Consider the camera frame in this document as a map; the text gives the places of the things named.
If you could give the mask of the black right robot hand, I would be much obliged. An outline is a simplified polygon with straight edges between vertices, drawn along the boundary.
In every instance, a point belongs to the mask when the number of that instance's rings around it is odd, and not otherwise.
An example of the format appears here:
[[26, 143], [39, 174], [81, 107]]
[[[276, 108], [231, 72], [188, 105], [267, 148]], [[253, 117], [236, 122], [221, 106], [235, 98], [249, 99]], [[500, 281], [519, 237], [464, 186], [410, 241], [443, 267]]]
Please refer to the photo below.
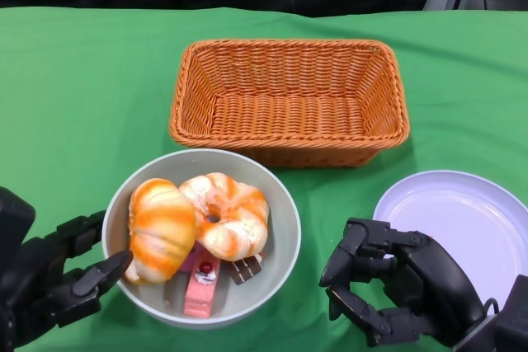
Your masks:
[[[352, 292], [352, 283], [372, 279], [383, 282], [394, 307], [376, 309]], [[469, 277], [436, 240], [381, 221], [346, 221], [319, 284], [329, 298], [330, 320], [345, 315], [370, 347], [410, 343], [422, 335], [453, 347], [487, 316]]]

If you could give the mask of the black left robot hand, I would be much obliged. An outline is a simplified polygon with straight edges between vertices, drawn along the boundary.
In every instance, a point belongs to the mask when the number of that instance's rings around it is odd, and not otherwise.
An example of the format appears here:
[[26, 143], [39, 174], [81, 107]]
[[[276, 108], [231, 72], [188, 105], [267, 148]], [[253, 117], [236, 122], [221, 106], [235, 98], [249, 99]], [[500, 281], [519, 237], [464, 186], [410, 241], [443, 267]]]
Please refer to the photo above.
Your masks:
[[103, 211], [79, 216], [46, 237], [21, 245], [1, 276], [2, 351], [13, 351], [56, 326], [68, 326], [101, 310], [101, 296], [124, 275], [132, 252], [125, 249], [67, 273], [64, 264], [101, 241], [104, 216]]

